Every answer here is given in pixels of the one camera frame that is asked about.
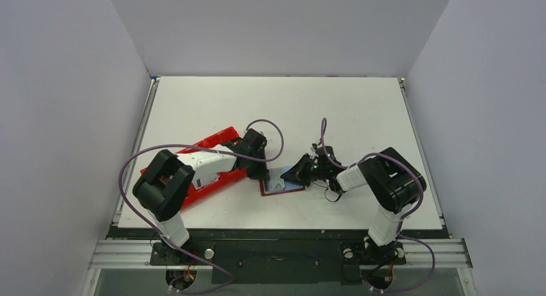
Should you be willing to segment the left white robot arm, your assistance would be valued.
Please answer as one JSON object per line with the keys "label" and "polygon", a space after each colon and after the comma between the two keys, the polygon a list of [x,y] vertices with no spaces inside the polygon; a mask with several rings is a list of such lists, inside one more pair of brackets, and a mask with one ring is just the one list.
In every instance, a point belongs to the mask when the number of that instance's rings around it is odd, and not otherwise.
{"label": "left white robot arm", "polygon": [[244,136],[217,143],[198,144],[193,152],[158,152],[133,187],[132,193],[149,212],[170,247],[181,247],[190,238],[180,215],[190,188],[222,172],[245,170],[252,180],[268,178],[265,162],[267,139],[254,129]]}

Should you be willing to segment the red leather card holder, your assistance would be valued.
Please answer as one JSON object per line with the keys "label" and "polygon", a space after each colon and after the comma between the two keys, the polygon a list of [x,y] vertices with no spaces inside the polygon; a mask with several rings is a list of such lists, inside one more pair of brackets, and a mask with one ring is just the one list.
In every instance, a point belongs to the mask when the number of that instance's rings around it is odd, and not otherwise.
{"label": "red leather card holder", "polygon": [[268,170],[269,179],[260,180],[260,193],[262,197],[273,196],[279,194],[286,194],[292,192],[304,191],[305,187],[286,181],[281,178],[281,175],[284,172],[287,172],[290,169],[289,166],[286,167],[277,167]]}

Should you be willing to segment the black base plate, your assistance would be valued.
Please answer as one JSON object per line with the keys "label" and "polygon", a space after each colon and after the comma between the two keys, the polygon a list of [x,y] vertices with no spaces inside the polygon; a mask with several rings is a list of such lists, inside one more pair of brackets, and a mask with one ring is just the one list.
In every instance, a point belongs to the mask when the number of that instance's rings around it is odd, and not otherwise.
{"label": "black base plate", "polygon": [[403,239],[379,247],[366,230],[193,229],[182,252],[150,228],[111,227],[107,238],[143,240],[145,264],[166,267],[177,288],[195,280],[200,266],[213,284],[390,283],[392,267],[407,266],[410,256]]}

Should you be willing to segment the aluminium frame rail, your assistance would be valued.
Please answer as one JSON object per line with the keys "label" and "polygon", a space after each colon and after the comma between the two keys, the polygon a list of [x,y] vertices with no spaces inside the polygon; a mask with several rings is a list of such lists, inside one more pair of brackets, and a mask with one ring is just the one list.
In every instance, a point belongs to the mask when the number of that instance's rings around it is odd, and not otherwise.
{"label": "aluminium frame rail", "polygon": [[[469,254],[463,239],[425,239],[435,254],[435,273],[443,268],[457,271],[456,278],[460,281],[463,295],[477,295],[471,274]],[[99,277],[103,270],[211,270],[210,266],[156,266],[150,263],[153,251],[152,241],[111,239],[99,240],[89,263],[81,295],[94,295],[99,285]],[[397,266],[397,270],[429,268],[431,254],[425,246],[407,240],[401,241],[406,264]]]}

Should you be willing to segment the white VIP credit card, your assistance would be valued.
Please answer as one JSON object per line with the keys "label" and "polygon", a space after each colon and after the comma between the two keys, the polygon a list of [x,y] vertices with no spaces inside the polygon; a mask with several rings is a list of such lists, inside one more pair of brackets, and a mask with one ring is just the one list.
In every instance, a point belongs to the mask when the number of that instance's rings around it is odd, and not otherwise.
{"label": "white VIP credit card", "polygon": [[263,181],[263,193],[266,195],[284,191],[285,188],[285,181],[282,179]]}

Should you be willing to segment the red plastic tray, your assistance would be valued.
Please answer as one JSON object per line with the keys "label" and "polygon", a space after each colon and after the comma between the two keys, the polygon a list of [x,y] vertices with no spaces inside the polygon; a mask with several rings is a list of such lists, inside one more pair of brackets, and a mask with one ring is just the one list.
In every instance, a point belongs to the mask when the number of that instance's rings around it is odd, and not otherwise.
{"label": "red plastic tray", "polygon": [[236,169],[234,167],[237,157],[219,153],[220,150],[226,150],[226,148],[221,145],[223,142],[239,137],[235,128],[228,127],[195,144],[198,147],[212,149],[212,152],[185,148],[174,154],[179,161],[195,170],[193,180],[210,174],[219,175],[219,179],[216,182],[199,190],[195,189],[192,180],[184,202],[182,203],[182,209],[190,207],[197,201],[204,199],[247,176],[246,169]]}

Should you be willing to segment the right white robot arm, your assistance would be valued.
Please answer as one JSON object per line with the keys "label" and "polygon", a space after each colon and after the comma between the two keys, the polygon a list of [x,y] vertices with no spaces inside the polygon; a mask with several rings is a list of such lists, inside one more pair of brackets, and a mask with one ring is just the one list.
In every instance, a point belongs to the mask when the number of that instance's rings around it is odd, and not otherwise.
{"label": "right white robot arm", "polygon": [[364,243],[378,247],[393,244],[411,207],[422,203],[427,184],[421,173],[392,147],[347,167],[337,160],[331,146],[314,145],[314,151],[313,156],[304,154],[280,178],[304,187],[323,181],[338,196],[368,186],[379,208]]}

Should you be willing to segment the silver credit card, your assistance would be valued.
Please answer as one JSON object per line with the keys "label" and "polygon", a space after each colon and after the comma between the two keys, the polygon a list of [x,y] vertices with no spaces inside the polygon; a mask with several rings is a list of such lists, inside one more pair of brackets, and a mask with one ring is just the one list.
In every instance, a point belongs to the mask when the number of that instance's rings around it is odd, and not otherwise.
{"label": "silver credit card", "polygon": [[206,187],[214,182],[216,182],[219,179],[218,174],[210,174],[207,176],[203,176],[201,178],[198,178],[196,180],[193,180],[193,186],[196,190],[199,190],[203,187]]}

